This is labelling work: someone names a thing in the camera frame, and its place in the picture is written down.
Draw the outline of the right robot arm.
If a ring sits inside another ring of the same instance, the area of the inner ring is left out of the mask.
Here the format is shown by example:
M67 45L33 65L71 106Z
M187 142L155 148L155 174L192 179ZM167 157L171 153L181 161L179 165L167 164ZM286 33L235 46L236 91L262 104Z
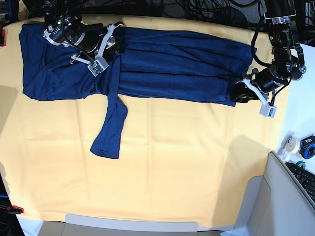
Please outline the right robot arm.
M112 54L124 52L117 43L114 30L122 27L122 22L105 26L102 23L86 25L77 7L81 0L45 0L41 10L45 13L43 37L54 46L63 45L77 50L73 59L82 59L92 64L98 54L107 61Z

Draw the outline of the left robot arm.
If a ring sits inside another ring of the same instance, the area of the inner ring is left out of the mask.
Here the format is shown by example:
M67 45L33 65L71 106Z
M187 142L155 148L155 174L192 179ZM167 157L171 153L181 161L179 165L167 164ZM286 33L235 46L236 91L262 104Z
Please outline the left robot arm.
M258 100L260 95L267 99L271 92L273 95L268 104L273 105L276 95L282 89L291 81L301 79L306 73L304 53L293 19L295 15L294 2L291 0L265 1L264 15L260 17L251 41L253 59L264 69L254 69L251 74L239 79L230 93L232 102L247 103L250 100ZM274 55L271 63L261 61L255 52L255 42L263 23L269 25L268 36Z

